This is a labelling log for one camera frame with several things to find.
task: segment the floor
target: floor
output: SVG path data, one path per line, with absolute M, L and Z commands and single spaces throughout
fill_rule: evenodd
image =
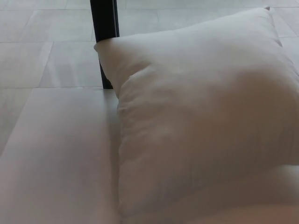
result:
M 299 0 L 118 0 L 120 34 L 266 5 L 299 69 Z M 101 185 L 111 155 L 99 148 L 116 144 L 117 99 L 102 89 L 94 44 L 89 0 L 0 0 L 0 223 L 93 224 L 97 200 L 112 206 L 101 191 L 113 189 Z
M 120 34 L 185 27 L 270 5 L 299 67 L 299 0 L 118 0 Z M 0 0 L 0 155 L 33 89 L 102 89 L 89 0 Z

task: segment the white surface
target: white surface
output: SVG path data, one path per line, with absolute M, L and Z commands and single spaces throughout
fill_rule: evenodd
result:
M 95 46 L 120 101 L 123 215 L 299 164 L 298 74 L 273 24 L 261 8 Z
M 68 0 L 9 0 L 5 9 L 64 9 Z
M 275 11 L 274 8 L 270 9 L 272 13 L 275 28 L 279 37 L 297 37 L 295 32 L 289 27 L 289 25 L 281 18 L 281 16 Z
M 124 224 L 295 224 L 299 167 L 282 166 L 200 190 Z
M 32 11 L 0 11 L 0 42 L 17 42 Z
M 56 42 L 40 81 L 41 87 L 102 86 L 93 42 Z
M 30 93 L 31 89 L 0 89 L 0 155 Z
M 299 38 L 281 38 L 281 43 L 299 70 Z
M 52 44 L 0 43 L 0 88 L 38 87 Z
M 277 8 L 276 12 L 285 20 L 287 24 L 294 30 L 294 32 L 299 34 L 299 7 L 294 8 Z
M 90 10 L 36 10 L 31 15 L 20 41 L 90 41 L 92 32 Z
M 35 89 L 0 158 L 1 224 L 116 224 L 113 91 Z

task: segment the tile grout line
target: tile grout line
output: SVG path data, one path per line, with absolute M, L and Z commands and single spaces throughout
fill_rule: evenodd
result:
M 55 42 L 52 42 L 52 46 L 51 46 L 51 50 L 50 50 L 49 55 L 48 55 L 47 63 L 46 63 L 46 65 L 45 65 L 44 69 L 43 69 L 43 74 L 42 74 L 41 80 L 39 80 L 39 83 L 38 83 L 38 86 L 37 86 L 37 87 L 40 87 L 40 85 L 41 85 L 41 83 L 42 83 L 43 76 L 44 76 L 44 73 L 45 73 L 45 71 L 46 71 L 46 67 L 47 67 L 47 65 L 48 65 L 48 63 L 49 63 L 49 59 L 50 59 L 50 56 L 51 56 L 51 53 L 52 53 L 52 50 L 53 50 L 53 47 L 54 47 L 54 43 L 55 43 Z
M 282 17 L 282 15 L 278 11 L 276 11 L 277 8 L 282 8 L 282 7 L 273 7 L 273 9 L 280 16 L 280 18 L 286 23 L 286 25 L 288 25 L 288 27 L 294 32 L 294 34 L 297 37 L 299 37 L 298 34 L 295 32 L 295 30 L 290 26 L 290 24 Z
M 126 9 L 119 9 L 119 10 L 140 10 L 140 11 L 147 11 L 147 10 L 181 10 L 181 9 L 190 9 L 190 10 L 196 10 L 196 9 L 202 9 L 202 10 L 208 10 L 208 9 L 254 9 L 254 8 L 263 8 L 262 6 L 257 7 L 172 7 L 172 8 L 126 8 Z M 299 8 L 299 6 L 285 6 L 285 7 L 271 7 L 271 8 Z
M 51 42 L 59 42 L 59 43 L 64 43 L 64 42 L 74 42 L 74 43 L 85 43 L 85 42 L 93 42 L 93 41 L 89 41 L 89 40 L 85 40 L 85 41 L 80 41 L 80 40 L 77 40 L 77 41 L 3 41 L 1 42 L 0 41 L 0 44 L 1 43 L 51 43 Z
M 89 10 L 88 8 L 54 8 L 54 9 L 2 9 L 1 11 L 67 11 L 67 10 L 73 10 L 73 11 L 79 11 L 79 10 Z
M 27 96 L 27 98 L 26 98 L 26 100 L 25 100 L 25 103 L 24 103 L 23 107 L 21 108 L 21 111 L 20 111 L 20 114 L 19 114 L 18 118 L 17 118 L 16 121 L 15 121 L 14 127 L 12 128 L 9 137 L 7 138 L 7 141 L 6 141 L 6 143 L 4 144 L 3 150 L 2 150 L 1 153 L 0 153 L 0 158 L 1 158 L 1 156 L 3 155 L 3 153 L 4 153 L 4 151 L 5 151 L 5 149 L 6 149 L 6 145 L 8 144 L 9 139 L 10 139 L 12 133 L 14 132 L 14 128 L 15 128 L 15 126 L 17 125 L 18 120 L 20 119 L 20 116 L 21 116 L 21 114 L 22 114 L 22 112 L 23 112 L 23 109 L 24 109 L 24 107 L 25 107 L 25 105 L 26 105 L 26 103 L 27 103 L 29 97 L 30 97 L 31 94 L 32 94 L 32 90 L 33 90 L 32 88 L 25 88 L 25 89 L 31 89 L 31 90 L 30 90 L 30 93 L 28 94 L 28 96 Z
M 94 27 L 92 28 L 92 37 L 90 38 L 90 42 L 93 42 L 93 33 L 94 33 L 93 29 Z
M 93 85 L 93 86 L 45 86 L 45 87 L 0 87 L 1 90 L 26 90 L 26 89 L 89 89 L 89 88 L 100 88 L 103 90 L 103 86 Z
M 24 26 L 24 29 L 22 30 L 22 33 L 21 33 L 21 35 L 20 35 L 20 37 L 19 37 L 19 41 L 18 41 L 18 43 L 21 42 L 21 38 L 22 38 L 22 36 L 23 36 L 23 34 L 24 34 L 24 32 L 25 32 L 25 30 L 26 30 L 26 28 L 27 28 L 27 25 L 29 24 L 29 21 L 31 20 L 31 17 L 33 16 L 34 12 L 35 12 L 35 10 L 32 11 L 32 13 L 31 13 L 29 19 L 27 20 L 26 25 Z
M 282 36 L 280 39 L 285 39 L 285 38 L 299 38 L 298 36 Z

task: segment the white pillow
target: white pillow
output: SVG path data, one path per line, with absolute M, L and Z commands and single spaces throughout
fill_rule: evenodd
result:
M 268 10 L 95 49 L 119 98 L 123 215 L 299 164 L 299 79 Z

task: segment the floor tile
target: floor tile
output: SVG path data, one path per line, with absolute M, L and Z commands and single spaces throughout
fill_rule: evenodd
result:
M 102 86 L 94 42 L 56 42 L 41 87 Z
M 0 0 L 0 10 L 4 8 L 8 0 Z
M 0 159 L 1 224 L 119 223 L 117 103 L 113 90 L 33 89 Z
M 299 8 L 286 7 L 275 8 L 275 11 L 290 26 L 290 28 L 299 35 Z
M 228 16 L 228 15 L 233 15 L 236 13 L 239 13 L 241 11 L 247 11 L 250 10 L 248 8 L 217 8 L 216 12 L 218 17 L 223 17 L 223 16 Z
M 93 30 L 93 35 L 92 35 L 92 42 L 95 42 L 95 34 L 94 34 L 94 30 Z
M 126 8 L 126 0 L 117 0 L 117 8 L 125 9 Z
M 52 43 L 0 43 L 0 88 L 38 87 Z
M 0 11 L 0 42 L 16 42 L 32 11 Z
M 93 21 L 90 10 L 34 11 L 21 40 L 24 42 L 90 41 Z
M 244 7 L 298 7 L 295 0 L 241 0 Z
M 164 9 L 158 10 L 158 16 L 163 30 L 183 28 L 218 17 L 215 9 Z
M 185 7 L 184 0 L 127 0 L 127 9 L 172 9 Z
M 242 8 L 240 0 L 184 0 L 186 7 L 196 8 Z
M 281 16 L 275 11 L 274 8 L 270 10 L 273 15 L 274 24 L 279 37 L 296 37 L 295 32 L 289 27 L 289 25 L 281 18 Z
M 119 10 L 120 36 L 160 31 L 155 10 Z
M 299 37 L 280 38 L 280 40 L 287 55 L 299 71 Z
M 89 0 L 68 0 L 66 9 L 90 9 Z
M 67 0 L 8 0 L 5 9 L 64 9 Z
M 0 89 L 0 156 L 31 89 Z

